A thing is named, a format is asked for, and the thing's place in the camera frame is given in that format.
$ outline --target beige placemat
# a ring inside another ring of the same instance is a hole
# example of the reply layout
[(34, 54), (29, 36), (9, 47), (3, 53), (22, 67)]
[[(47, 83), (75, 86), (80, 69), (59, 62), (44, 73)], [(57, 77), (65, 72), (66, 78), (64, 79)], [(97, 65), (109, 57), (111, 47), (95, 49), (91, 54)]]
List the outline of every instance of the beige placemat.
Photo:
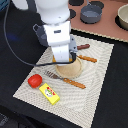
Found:
[[(83, 128), (90, 128), (114, 45), (73, 36), (77, 45), (90, 44), (89, 49), (79, 50), (78, 55), (84, 55), (98, 60), (97, 63), (82, 60), (83, 72), (78, 78), (73, 79), (85, 84), (86, 88), (80, 89), (61, 80), (55, 80), (45, 76), (44, 70), (49, 70), (57, 74), (55, 66), (50, 65), (34, 67), (13, 96)], [(39, 59), (38, 64), (51, 62), (52, 56), (51, 48), (48, 48)], [(27, 79), (34, 74), (40, 74), (43, 77), (42, 84), (48, 83), (60, 96), (60, 101), (54, 106), (49, 103), (38, 88), (32, 89), (28, 85)]]

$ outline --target bowl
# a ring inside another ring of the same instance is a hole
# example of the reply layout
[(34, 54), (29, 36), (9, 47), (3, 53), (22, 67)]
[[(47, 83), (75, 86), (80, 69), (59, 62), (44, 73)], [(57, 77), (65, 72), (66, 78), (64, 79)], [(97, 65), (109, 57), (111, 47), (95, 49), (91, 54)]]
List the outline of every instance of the bowl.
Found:
[(121, 26), (128, 30), (128, 4), (123, 5), (118, 9), (118, 16)]

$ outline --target metal fork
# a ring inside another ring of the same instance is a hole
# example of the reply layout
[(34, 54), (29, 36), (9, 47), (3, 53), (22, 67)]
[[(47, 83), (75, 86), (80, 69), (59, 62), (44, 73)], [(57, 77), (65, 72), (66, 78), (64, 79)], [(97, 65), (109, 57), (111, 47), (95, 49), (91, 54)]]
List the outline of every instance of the metal fork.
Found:
[(60, 80), (63, 80), (64, 82), (69, 83), (69, 84), (71, 84), (71, 85), (74, 85), (74, 86), (76, 86), (76, 87), (79, 87), (79, 88), (82, 88), (82, 89), (86, 88), (85, 85), (83, 85), (83, 84), (81, 84), (81, 83), (78, 83), (78, 82), (69, 80), (69, 79), (67, 79), (67, 78), (60, 78), (60, 77), (58, 77), (56, 74), (54, 74), (54, 73), (52, 73), (52, 72), (49, 72), (49, 71), (47, 71), (47, 70), (45, 70), (44, 74), (47, 75), (47, 76), (49, 76), (50, 78), (53, 78), (53, 79), (60, 79)]

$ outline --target utensil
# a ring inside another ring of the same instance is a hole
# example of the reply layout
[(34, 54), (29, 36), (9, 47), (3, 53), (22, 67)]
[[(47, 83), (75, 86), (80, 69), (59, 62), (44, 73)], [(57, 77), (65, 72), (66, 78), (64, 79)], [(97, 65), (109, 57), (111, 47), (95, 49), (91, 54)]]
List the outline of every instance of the utensil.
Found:
[(94, 63), (97, 62), (97, 59), (94, 59), (94, 58), (91, 58), (91, 57), (82, 56), (82, 55), (79, 55), (77, 57), (79, 57), (80, 59), (83, 59), (83, 60), (94, 62)]
[(88, 0), (87, 6), (81, 9), (80, 18), (84, 23), (92, 24), (101, 19), (102, 9), (99, 6), (91, 5)]
[(118, 9), (118, 16), (121, 26), (128, 30), (128, 4)]
[(45, 75), (49, 76), (50, 78), (53, 78), (53, 79), (60, 79), (60, 80), (63, 80), (64, 82), (68, 83), (68, 84), (71, 84), (71, 85), (74, 85), (76, 87), (79, 87), (79, 88), (86, 88), (85, 85), (81, 84), (81, 83), (78, 83), (78, 82), (75, 82), (75, 81), (72, 81), (72, 80), (69, 80), (67, 78), (60, 78), (58, 77), (56, 74), (52, 73), (52, 72), (49, 72), (49, 71), (45, 71), (44, 73)]
[(86, 49), (86, 48), (89, 48), (89, 47), (90, 47), (89, 44), (85, 44), (85, 45), (77, 46), (77, 49), (78, 49), (78, 50), (82, 50), (82, 49)]

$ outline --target toy apple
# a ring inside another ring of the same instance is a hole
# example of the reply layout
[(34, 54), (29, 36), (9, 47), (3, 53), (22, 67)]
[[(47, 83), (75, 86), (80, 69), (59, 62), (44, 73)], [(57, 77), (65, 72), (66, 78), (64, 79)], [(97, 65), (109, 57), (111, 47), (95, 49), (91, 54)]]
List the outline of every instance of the toy apple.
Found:
[(28, 84), (32, 88), (38, 87), (42, 83), (43, 79), (39, 74), (35, 74), (28, 79)]

